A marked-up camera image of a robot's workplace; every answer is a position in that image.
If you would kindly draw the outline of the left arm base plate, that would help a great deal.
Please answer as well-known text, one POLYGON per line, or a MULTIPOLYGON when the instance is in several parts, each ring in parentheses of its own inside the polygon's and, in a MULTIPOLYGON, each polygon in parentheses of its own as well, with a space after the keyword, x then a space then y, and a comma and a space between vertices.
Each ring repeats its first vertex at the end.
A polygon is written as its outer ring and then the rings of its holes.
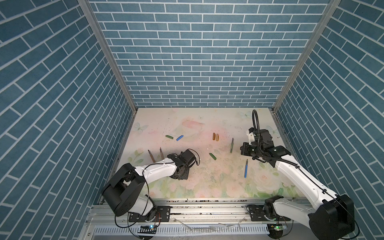
POLYGON ((156 206, 150 212, 142 216, 137 213, 129 214, 129 222, 169 222, 171 214, 170 206, 156 206))

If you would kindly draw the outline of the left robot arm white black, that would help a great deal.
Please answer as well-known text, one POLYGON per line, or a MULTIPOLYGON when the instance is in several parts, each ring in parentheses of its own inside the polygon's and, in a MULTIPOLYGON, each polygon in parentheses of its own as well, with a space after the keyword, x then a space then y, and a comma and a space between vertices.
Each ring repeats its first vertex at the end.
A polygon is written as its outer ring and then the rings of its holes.
POLYGON ((200 160, 196 151, 187 149, 145 166, 124 164, 106 183, 101 194, 116 217, 137 214, 150 221, 157 214, 157 206, 150 197, 149 184, 167 177, 187 180, 190 168, 199 166, 200 160))

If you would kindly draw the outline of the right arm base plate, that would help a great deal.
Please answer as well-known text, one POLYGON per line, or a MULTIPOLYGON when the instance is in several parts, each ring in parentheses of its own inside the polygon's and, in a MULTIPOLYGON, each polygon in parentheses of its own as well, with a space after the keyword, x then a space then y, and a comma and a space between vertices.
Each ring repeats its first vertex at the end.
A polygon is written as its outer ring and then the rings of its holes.
POLYGON ((251 205, 247 205, 245 209, 248 212, 252 222, 262 222, 262 221, 289 222, 291 221, 291 219, 289 219, 288 217, 282 217, 282 216, 267 217, 264 211, 264 206, 262 205, 251 204, 251 205))

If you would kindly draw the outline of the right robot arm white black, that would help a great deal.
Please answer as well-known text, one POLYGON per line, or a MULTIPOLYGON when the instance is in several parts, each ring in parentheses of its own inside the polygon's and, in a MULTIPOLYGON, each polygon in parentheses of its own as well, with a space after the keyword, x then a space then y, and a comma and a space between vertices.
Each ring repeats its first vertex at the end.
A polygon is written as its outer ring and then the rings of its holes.
POLYGON ((265 200, 265 218, 276 221, 287 217, 309 228, 319 240, 339 240, 351 234, 358 225, 354 202, 347 195, 339 195, 305 170, 283 146, 275 146, 268 130, 249 129, 249 141, 241 146, 243 156, 270 164, 287 177, 308 199, 311 206, 276 195, 265 200))

